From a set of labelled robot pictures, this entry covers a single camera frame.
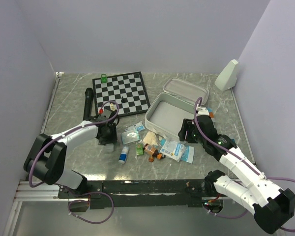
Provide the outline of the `white bottle green label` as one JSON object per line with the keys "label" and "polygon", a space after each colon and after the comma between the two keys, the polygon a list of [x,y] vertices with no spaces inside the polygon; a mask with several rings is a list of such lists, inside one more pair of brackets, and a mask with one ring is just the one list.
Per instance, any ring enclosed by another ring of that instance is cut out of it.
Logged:
{"label": "white bottle green label", "polygon": [[107,152],[113,152],[114,151],[114,144],[106,144],[105,145],[105,150]]}

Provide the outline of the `bandage strips bag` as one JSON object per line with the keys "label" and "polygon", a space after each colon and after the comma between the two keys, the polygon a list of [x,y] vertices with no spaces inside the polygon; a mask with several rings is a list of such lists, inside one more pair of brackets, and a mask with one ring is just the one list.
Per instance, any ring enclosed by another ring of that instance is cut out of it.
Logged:
{"label": "bandage strips bag", "polygon": [[140,140],[140,134],[136,130],[125,131],[121,134],[121,140],[124,145]]}

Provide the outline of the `white medicine kit case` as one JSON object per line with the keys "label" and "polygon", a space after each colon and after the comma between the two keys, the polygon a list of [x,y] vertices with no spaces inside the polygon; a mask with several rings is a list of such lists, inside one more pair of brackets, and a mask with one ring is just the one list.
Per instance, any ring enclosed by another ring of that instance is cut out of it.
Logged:
{"label": "white medicine kit case", "polygon": [[171,78],[145,115],[145,127],[167,140],[179,142],[178,132],[183,120],[194,118],[194,104],[201,97],[205,105],[209,96],[206,88]]}

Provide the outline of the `white bottle blue label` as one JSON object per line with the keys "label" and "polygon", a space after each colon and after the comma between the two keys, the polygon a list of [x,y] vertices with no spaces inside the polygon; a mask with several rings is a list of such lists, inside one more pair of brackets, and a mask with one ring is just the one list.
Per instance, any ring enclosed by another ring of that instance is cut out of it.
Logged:
{"label": "white bottle blue label", "polygon": [[129,152],[129,147],[123,147],[118,159],[118,162],[124,164],[126,162],[127,156]]}

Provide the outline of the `cream gloves packet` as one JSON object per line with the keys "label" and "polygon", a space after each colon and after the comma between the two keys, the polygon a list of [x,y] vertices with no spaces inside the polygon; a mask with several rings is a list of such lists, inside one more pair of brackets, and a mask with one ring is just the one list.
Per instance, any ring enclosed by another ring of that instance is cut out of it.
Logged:
{"label": "cream gloves packet", "polygon": [[159,136],[152,131],[148,131],[145,137],[143,138],[143,144],[149,144],[151,146],[160,147],[162,139],[162,136]]}

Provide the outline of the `alcohol wipes bag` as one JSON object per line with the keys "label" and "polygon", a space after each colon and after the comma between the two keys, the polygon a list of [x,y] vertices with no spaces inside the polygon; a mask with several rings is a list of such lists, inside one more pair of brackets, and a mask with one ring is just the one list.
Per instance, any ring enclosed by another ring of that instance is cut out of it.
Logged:
{"label": "alcohol wipes bag", "polygon": [[144,129],[145,129],[144,125],[141,122],[139,122],[139,123],[137,123],[135,125],[132,125],[130,127],[125,128],[125,131],[133,131],[133,130],[135,130],[135,131],[140,132],[140,131],[142,131]]}

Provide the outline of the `green sachet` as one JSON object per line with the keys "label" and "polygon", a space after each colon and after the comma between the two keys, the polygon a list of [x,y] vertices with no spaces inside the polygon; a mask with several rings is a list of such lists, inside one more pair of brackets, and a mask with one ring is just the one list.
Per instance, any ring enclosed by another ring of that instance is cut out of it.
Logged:
{"label": "green sachet", "polygon": [[137,156],[141,156],[144,154],[144,151],[143,151],[143,144],[142,143],[138,143],[136,144],[136,155]]}

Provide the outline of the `brown medicine bottle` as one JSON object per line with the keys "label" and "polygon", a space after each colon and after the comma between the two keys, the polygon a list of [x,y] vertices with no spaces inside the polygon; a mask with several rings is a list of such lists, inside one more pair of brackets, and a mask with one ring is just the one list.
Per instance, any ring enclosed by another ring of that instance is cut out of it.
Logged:
{"label": "brown medicine bottle", "polygon": [[158,150],[150,144],[145,144],[143,147],[143,151],[149,154],[150,156],[157,156],[159,154]]}

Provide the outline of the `red balm tin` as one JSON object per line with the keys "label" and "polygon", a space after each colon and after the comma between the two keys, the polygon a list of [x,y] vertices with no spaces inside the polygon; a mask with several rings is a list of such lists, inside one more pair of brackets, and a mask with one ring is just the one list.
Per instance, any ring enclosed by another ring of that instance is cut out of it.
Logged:
{"label": "red balm tin", "polygon": [[154,161],[154,158],[153,158],[153,157],[150,157],[150,158],[148,159],[148,161],[149,161],[150,163],[152,163],[152,162]]}

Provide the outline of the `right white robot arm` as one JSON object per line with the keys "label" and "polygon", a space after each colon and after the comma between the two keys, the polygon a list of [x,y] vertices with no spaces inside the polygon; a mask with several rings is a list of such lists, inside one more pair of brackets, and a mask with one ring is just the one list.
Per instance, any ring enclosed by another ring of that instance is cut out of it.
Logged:
{"label": "right white robot arm", "polygon": [[180,141],[201,144],[205,152],[227,167],[241,181],[216,170],[205,177],[205,191],[225,195],[247,209],[268,234],[276,232],[295,213],[295,194],[282,189],[259,171],[227,135],[218,134],[210,116],[185,118],[178,133]]}

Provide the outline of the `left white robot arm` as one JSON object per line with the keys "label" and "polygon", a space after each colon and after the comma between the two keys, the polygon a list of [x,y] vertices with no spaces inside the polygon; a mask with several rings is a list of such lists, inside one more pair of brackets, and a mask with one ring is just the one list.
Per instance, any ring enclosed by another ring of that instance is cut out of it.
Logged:
{"label": "left white robot arm", "polygon": [[75,197],[83,197],[87,192],[87,178],[82,174],[65,168],[66,155],[86,141],[97,139],[100,145],[117,141],[116,123],[118,111],[109,109],[95,117],[89,117],[67,131],[38,135],[24,163],[29,174],[29,185],[34,188],[32,178],[41,183],[58,184],[69,188]]}

